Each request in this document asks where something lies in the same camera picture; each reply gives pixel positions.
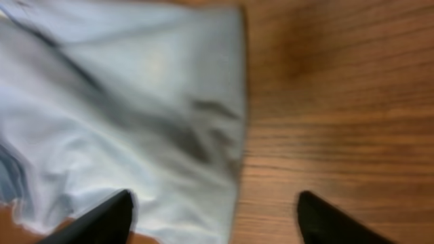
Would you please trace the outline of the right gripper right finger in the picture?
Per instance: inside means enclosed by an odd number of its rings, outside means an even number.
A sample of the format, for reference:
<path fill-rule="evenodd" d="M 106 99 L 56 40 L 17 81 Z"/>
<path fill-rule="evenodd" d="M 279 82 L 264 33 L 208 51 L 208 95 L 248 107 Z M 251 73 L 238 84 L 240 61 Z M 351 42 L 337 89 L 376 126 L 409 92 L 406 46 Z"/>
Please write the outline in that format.
<path fill-rule="evenodd" d="M 310 191 L 298 195 L 296 213 L 305 244 L 393 244 Z"/>

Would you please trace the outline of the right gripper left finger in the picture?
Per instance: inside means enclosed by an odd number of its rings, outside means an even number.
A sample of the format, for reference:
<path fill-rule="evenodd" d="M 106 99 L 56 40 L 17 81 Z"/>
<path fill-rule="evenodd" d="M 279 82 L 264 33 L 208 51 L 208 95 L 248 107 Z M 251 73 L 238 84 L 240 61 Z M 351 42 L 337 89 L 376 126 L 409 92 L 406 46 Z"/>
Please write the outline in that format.
<path fill-rule="evenodd" d="M 38 244 L 127 244 L 133 217 L 133 196 L 122 190 Z"/>

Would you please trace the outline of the light blue printed t-shirt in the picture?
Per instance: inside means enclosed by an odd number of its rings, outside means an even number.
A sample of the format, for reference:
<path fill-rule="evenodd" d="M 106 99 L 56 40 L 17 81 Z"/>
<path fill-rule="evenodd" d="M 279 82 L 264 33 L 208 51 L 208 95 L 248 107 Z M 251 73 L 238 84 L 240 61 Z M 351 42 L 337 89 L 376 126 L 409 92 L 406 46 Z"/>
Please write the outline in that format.
<path fill-rule="evenodd" d="M 2 1 L 2 204 L 48 235 L 128 189 L 137 233 L 228 243 L 245 59 L 234 5 Z"/>

